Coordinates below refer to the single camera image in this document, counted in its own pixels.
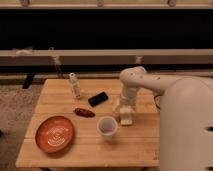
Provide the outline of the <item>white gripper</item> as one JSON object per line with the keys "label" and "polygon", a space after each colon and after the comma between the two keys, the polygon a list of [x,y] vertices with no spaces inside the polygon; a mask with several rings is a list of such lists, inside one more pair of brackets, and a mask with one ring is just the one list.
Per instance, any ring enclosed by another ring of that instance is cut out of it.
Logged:
{"label": "white gripper", "polygon": [[114,113],[116,117],[120,117],[123,126],[133,124],[132,114],[135,112],[135,106],[126,98],[119,97],[114,104]]}

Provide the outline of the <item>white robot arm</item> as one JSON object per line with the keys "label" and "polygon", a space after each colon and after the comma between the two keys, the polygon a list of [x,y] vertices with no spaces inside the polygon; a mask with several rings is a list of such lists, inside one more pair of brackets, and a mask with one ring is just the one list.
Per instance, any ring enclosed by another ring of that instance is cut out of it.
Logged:
{"label": "white robot arm", "polygon": [[120,72],[119,104],[133,106],[141,88],[160,98],[159,171],[213,170],[213,79]]}

